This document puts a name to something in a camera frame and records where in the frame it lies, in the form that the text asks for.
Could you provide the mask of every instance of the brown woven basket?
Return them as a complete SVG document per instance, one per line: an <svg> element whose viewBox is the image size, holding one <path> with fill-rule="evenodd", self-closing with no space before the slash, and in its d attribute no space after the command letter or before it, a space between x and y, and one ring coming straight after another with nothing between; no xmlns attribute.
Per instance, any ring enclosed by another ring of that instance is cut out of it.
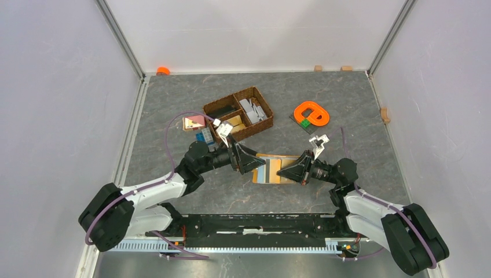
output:
<svg viewBox="0 0 491 278"><path fill-rule="evenodd" d="M244 98L250 98L254 104L260 105L261 108L264 110L267 118L258 123L251 124L251 121L247 117L246 113L244 113L244 110L239 103L239 101L243 100ZM242 122L245 124L245 129L239 130L232 134L233 138L237 141L241 141L273 126L273 111L262 96L261 92L256 87L249 87L237 93L230 94L226 97L220 98L219 100L208 103L203 106L203 111L205 114L209 114L227 105L232 106L235 111L221 117L220 120L223 121L240 115L240 117L242 118ZM206 119L206 122L208 123L208 126L213 127L210 128L210 131L213 135L213 138L215 139L215 142L222 142L220 137L217 136L217 132L215 131L215 127L213 126L213 124L208 119Z"/></svg>

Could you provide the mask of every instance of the white wall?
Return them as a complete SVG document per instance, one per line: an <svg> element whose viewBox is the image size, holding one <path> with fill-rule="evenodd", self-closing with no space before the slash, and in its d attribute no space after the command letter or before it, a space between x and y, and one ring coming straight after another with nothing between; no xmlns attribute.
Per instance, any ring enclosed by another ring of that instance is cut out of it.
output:
<svg viewBox="0 0 491 278"><path fill-rule="evenodd" d="M107 0L155 72L368 69L404 0Z"/></svg>
<svg viewBox="0 0 491 278"><path fill-rule="evenodd" d="M417 1L375 72L414 202L450 248L446 277L489 277L491 2Z"/></svg>
<svg viewBox="0 0 491 278"><path fill-rule="evenodd" d="M0 277L73 277L138 79L94 1L0 6Z"/></svg>

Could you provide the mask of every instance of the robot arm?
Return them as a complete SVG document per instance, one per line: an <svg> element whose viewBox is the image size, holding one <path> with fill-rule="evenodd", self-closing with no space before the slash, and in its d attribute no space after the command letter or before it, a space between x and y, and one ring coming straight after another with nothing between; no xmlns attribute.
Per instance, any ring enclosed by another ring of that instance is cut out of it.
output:
<svg viewBox="0 0 491 278"><path fill-rule="evenodd" d="M115 247L124 237L167 229L173 218L168 209L159 204L195 191L204 182L202 173L231 165L234 171L245 174L265 164L263 159L256 157L255 151L237 143L232 136L225 139L226 143L212 152L205 142L192 143L169 180L171 173L135 186L117 188L113 183L104 185L80 215L80 225L87 231L110 202L129 193L128 197L112 206L92 230L90 238L99 251ZM137 190L157 183L162 184L142 192Z"/></svg>
<svg viewBox="0 0 491 278"><path fill-rule="evenodd" d="M317 159L327 141L326 136L313 137L310 140L313 151L304 151L295 163L277 174L302 185L309 183L311 178L335 184L329 194L333 204L339 208L335 217L340 229L363 234L389 250L395 263L409 275L434 263L416 232L408 228L396 210L410 219L429 247L435 263L449 256L447 245L421 206L392 204L357 188L356 163L351 159L343 158L334 165Z"/></svg>

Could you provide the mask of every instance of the green block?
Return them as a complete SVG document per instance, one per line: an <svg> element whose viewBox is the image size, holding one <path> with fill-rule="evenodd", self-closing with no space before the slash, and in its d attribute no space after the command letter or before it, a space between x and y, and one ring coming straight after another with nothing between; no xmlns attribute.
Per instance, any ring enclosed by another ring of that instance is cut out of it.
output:
<svg viewBox="0 0 491 278"><path fill-rule="evenodd" d="M300 125L301 125L303 128L307 128L308 126L310 126L310 122L309 122L309 120L304 119L304 120L303 120L303 121L300 123Z"/></svg>

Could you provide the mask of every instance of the orange plastic piece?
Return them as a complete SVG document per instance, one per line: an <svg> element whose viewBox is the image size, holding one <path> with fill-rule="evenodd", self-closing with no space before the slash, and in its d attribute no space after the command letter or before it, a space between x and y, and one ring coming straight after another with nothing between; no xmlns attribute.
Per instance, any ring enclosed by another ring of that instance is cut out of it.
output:
<svg viewBox="0 0 491 278"><path fill-rule="evenodd" d="M307 110L312 110L312 113L305 118L302 114ZM293 116L298 123L307 119L311 124L315 126L325 126L329 122L329 113L320 105L313 101L305 101L301 105L295 108Z"/></svg>
<svg viewBox="0 0 491 278"><path fill-rule="evenodd" d="M159 67L157 69L157 75L169 75L170 71L166 67Z"/></svg>

